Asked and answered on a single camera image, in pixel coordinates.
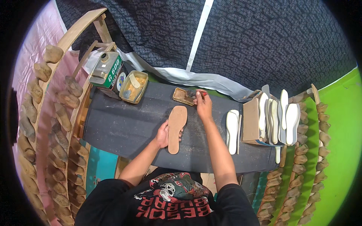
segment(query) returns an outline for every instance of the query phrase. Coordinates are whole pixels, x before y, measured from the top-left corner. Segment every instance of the red brush handle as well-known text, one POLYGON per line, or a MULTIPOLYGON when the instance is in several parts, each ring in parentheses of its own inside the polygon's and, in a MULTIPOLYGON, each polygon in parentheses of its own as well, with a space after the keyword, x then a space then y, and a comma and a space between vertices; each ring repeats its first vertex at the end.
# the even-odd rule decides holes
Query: red brush handle
POLYGON ((206 94, 207 94, 207 92, 205 92, 205 91, 199 91, 199 92, 203 97, 206 96, 206 94))

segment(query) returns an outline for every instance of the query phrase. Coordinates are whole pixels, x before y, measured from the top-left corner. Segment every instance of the black t-shirt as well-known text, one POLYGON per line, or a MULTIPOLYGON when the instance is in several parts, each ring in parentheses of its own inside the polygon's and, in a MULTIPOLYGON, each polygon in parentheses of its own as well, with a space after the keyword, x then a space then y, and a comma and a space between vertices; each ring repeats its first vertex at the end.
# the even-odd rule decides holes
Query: black t-shirt
POLYGON ((131 189, 118 179, 99 182, 79 209, 75 225, 260 225, 237 184, 223 186, 215 202, 200 173, 160 174, 162 170, 157 168, 131 189))

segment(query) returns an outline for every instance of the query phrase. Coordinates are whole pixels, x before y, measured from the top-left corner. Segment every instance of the green can label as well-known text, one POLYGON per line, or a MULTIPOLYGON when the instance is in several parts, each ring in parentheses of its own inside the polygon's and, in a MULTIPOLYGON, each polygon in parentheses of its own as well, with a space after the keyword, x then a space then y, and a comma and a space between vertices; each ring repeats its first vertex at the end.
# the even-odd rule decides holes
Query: green can label
POLYGON ((121 66, 122 66, 122 60, 121 60, 120 56, 118 55, 117 59, 113 63, 112 69, 110 70, 106 81, 103 84, 99 84, 97 86, 109 88, 112 84, 114 85, 117 75, 118 75, 119 71, 121 70, 121 66))

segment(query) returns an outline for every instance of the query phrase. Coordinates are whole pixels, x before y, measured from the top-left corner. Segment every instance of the tan insole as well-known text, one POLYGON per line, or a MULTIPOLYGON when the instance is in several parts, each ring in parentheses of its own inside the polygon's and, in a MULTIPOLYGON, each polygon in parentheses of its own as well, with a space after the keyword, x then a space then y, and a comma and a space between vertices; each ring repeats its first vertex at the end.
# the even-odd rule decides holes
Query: tan insole
POLYGON ((187 121, 187 108, 185 106, 175 106, 168 117, 168 152, 177 154, 178 135, 187 121))

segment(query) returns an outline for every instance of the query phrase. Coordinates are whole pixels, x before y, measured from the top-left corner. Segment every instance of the hand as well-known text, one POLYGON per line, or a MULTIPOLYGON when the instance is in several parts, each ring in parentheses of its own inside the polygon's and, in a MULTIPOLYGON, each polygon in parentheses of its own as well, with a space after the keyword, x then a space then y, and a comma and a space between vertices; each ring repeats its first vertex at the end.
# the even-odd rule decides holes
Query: hand
MULTIPOLYGON (((181 129, 178 137, 182 136, 183 131, 184 128, 181 129)), ((158 129, 157 135, 154 140, 156 141, 159 148, 165 148, 168 146, 168 119, 158 129)))
POLYGON ((212 109, 212 101, 210 99, 210 96, 206 94, 204 96, 204 99, 202 99, 201 94, 199 91, 205 91, 202 89, 196 90, 196 99, 194 99, 195 105, 197 105, 197 113, 199 114, 199 117, 203 123, 205 123, 207 120, 213 120, 211 109, 212 109))

